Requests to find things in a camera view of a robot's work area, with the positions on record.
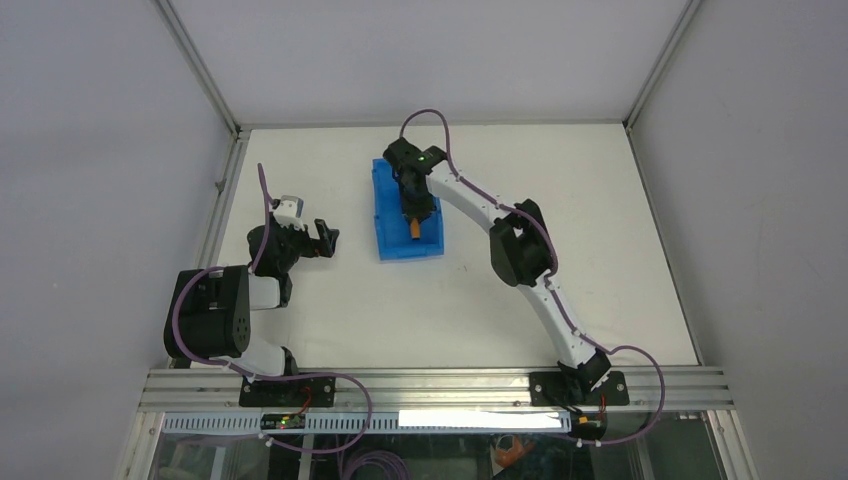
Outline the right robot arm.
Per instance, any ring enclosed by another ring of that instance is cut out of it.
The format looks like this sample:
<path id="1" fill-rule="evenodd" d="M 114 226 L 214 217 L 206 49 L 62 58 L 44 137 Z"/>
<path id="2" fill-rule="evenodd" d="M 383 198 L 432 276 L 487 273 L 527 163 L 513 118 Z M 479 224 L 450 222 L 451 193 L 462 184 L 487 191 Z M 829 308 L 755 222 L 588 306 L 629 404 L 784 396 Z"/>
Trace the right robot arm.
<path id="1" fill-rule="evenodd" d="M 484 191 L 437 146 L 422 150 L 400 137 L 387 146 L 383 159 L 392 169 L 408 223 L 429 218 L 439 199 L 488 234 L 493 271 L 524 295 L 554 345 L 565 398 L 588 405 L 599 397 L 611 363 L 603 348 L 586 339 L 560 293 L 558 259 L 538 204 L 531 199 L 507 204 Z"/>

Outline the aluminium frame post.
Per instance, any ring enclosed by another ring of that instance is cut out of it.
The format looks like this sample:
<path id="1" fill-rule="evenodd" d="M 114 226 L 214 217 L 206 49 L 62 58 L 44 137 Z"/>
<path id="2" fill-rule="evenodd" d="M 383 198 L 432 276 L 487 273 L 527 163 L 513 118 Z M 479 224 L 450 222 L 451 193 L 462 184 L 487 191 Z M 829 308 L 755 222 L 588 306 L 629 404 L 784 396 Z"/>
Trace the aluminium frame post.
<path id="1" fill-rule="evenodd" d="M 645 81 L 640 87 L 634 102 L 628 110 L 627 115 L 623 118 L 622 125 L 628 135 L 630 135 L 633 131 L 642 111 L 659 84 L 661 77 L 672 60 L 672 57 L 678 50 L 679 45 L 683 41 L 683 38 L 700 10 L 701 5 L 701 0 L 687 0 L 685 2 L 684 8 L 678 15 L 673 28 L 666 38 L 657 58 L 652 64 Z"/>
<path id="2" fill-rule="evenodd" d="M 195 76 L 201 90 L 213 106 L 218 117 L 230 134 L 237 137 L 241 132 L 241 127 L 235 119 L 232 110 L 227 105 L 200 50 L 182 20 L 175 3 L 170 0 L 153 0 L 152 4 L 157 9 L 166 29 L 172 36 L 178 50 L 184 57 L 189 69 Z"/>

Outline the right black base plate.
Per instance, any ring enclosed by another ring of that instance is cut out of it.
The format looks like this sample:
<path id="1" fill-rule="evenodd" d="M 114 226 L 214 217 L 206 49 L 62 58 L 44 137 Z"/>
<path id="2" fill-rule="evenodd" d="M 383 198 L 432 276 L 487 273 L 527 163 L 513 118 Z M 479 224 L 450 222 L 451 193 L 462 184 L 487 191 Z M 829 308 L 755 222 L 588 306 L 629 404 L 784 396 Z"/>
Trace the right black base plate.
<path id="1" fill-rule="evenodd" d="M 584 392 L 575 380 L 567 379 L 559 371 L 530 372 L 528 382 L 531 405 L 535 407 L 577 408 L 630 404 L 625 376 L 620 371 L 611 371 L 599 387 L 587 392 Z"/>

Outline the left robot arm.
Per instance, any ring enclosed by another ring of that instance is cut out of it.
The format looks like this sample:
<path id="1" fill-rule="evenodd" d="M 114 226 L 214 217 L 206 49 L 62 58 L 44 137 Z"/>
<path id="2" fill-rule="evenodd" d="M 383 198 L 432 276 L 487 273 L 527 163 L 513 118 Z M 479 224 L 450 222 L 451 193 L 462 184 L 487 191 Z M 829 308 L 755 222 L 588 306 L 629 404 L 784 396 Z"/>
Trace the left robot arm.
<path id="1" fill-rule="evenodd" d="M 252 331 L 251 314 L 288 306 L 290 270 L 299 260 L 334 256 L 340 231 L 322 219 L 314 226 L 315 238 L 307 227 L 272 219 L 248 232 L 248 264 L 180 272 L 163 332 L 168 355 L 265 377 L 262 392 L 268 399 L 277 406 L 294 403 L 301 392 L 296 360 L 288 348 Z"/>

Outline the small green circuit board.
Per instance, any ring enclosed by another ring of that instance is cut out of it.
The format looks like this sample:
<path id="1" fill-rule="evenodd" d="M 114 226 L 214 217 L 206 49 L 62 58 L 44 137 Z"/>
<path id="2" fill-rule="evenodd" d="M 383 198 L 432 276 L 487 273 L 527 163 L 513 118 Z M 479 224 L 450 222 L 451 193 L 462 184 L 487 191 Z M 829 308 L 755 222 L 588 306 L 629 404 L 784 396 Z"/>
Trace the small green circuit board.
<path id="1" fill-rule="evenodd" d="M 279 432 L 284 430 L 303 430 L 306 426 L 304 414 L 264 414 L 260 420 L 262 431 Z"/>

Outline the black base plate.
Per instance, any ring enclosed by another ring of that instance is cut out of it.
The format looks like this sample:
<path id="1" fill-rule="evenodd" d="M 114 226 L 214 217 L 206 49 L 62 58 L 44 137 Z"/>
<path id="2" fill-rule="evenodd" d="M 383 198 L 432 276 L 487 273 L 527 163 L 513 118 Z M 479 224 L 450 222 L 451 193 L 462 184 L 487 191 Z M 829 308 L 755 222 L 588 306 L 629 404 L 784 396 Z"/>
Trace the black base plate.
<path id="1" fill-rule="evenodd" d="M 630 404 L 625 376 L 620 371 L 611 371 L 599 387 L 587 392 L 584 392 L 575 380 L 567 379 L 559 371 L 530 372 L 528 382 L 531 405 L 535 407 L 577 408 Z"/>
<path id="2" fill-rule="evenodd" d="M 328 408 L 335 403 L 336 378 L 321 376 L 298 380 L 253 380 L 245 378 L 238 405 L 243 408 Z"/>

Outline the orange object under table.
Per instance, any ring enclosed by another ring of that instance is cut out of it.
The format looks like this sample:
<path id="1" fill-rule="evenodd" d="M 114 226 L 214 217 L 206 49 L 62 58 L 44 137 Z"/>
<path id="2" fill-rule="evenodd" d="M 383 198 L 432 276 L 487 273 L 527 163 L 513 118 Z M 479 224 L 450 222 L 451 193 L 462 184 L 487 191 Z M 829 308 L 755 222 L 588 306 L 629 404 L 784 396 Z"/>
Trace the orange object under table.
<path id="1" fill-rule="evenodd" d="M 535 442 L 527 436 L 501 435 L 491 444 L 491 458 L 497 467 L 505 469 L 529 454 L 534 448 Z"/>

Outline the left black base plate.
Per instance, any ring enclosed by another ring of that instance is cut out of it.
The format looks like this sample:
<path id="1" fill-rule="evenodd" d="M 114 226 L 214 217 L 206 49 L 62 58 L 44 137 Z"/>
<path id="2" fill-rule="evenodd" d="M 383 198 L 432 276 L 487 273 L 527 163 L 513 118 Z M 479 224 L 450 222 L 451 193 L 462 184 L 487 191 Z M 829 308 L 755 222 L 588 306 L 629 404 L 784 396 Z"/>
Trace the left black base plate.
<path id="1" fill-rule="evenodd" d="M 335 403 L 336 378 L 321 376 L 298 380 L 253 380 L 245 378 L 238 405 L 243 408 L 328 408 Z"/>

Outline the blue plastic bin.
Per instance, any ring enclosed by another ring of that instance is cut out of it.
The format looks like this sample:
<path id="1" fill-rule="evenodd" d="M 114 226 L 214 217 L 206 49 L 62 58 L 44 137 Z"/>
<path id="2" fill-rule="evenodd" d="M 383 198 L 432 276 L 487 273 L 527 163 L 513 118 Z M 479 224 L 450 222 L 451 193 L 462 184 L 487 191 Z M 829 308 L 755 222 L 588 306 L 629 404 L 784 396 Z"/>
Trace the blue plastic bin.
<path id="1" fill-rule="evenodd" d="M 374 193 L 374 227 L 378 256 L 381 261 L 406 261 L 444 254 L 444 222 L 440 200 L 435 197 L 432 218 L 421 225 L 421 238 L 412 240 L 409 224 L 405 221 L 400 204 L 400 194 L 391 168 L 382 158 L 372 161 L 372 186 Z"/>

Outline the aluminium front rail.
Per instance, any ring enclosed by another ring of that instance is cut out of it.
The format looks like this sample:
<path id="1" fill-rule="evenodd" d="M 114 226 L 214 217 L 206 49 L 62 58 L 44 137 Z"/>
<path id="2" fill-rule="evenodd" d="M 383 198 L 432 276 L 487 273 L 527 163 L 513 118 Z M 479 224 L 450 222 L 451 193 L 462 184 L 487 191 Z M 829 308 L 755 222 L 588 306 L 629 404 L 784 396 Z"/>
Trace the aluminium front rail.
<path id="1" fill-rule="evenodd" d="M 348 369 L 336 375 L 334 412 L 362 412 L 367 399 L 377 412 L 406 409 L 532 411 L 542 397 L 530 382 L 534 368 Z M 735 402 L 718 367 L 619 366 L 600 387 L 610 411 L 732 410 Z M 241 376 L 217 368 L 149 372 L 141 412 L 240 410 Z"/>

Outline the right aluminium frame post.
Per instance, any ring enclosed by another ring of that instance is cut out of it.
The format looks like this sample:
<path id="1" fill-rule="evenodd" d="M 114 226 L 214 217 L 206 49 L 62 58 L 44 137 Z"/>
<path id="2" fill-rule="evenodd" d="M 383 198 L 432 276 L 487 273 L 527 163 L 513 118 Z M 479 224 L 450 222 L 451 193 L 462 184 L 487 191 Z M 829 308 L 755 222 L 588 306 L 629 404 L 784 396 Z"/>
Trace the right aluminium frame post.
<path id="1" fill-rule="evenodd" d="M 678 50 L 679 45 L 683 41 L 683 38 L 700 10 L 701 5 L 701 0 L 687 0 L 685 2 L 684 8 L 678 15 L 673 28 L 666 38 L 657 58 L 652 64 L 645 81 L 640 87 L 634 102 L 628 110 L 627 115 L 623 118 L 622 125 L 628 135 L 630 135 L 633 131 L 642 111 L 659 84 L 661 77 L 672 60 L 672 57 Z"/>

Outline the left aluminium frame post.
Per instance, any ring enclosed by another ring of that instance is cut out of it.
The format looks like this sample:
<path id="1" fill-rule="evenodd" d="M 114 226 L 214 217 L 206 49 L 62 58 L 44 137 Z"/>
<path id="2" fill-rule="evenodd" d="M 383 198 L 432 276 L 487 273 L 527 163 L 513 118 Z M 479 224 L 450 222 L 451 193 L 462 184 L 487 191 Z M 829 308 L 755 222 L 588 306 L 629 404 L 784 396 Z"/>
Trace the left aluminium frame post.
<path id="1" fill-rule="evenodd" d="M 178 50 L 184 57 L 189 69 L 195 76 L 201 90 L 213 106 L 218 117 L 230 134 L 237 137 L 241 132 L 241 127 L 235 119 L 232 110 L 227 105 L 200 50 L 182 20 L 175 3 L 170 0 L 153 0 L 152 4 L 157 9 L 166 29 L 172 36 Z"/>

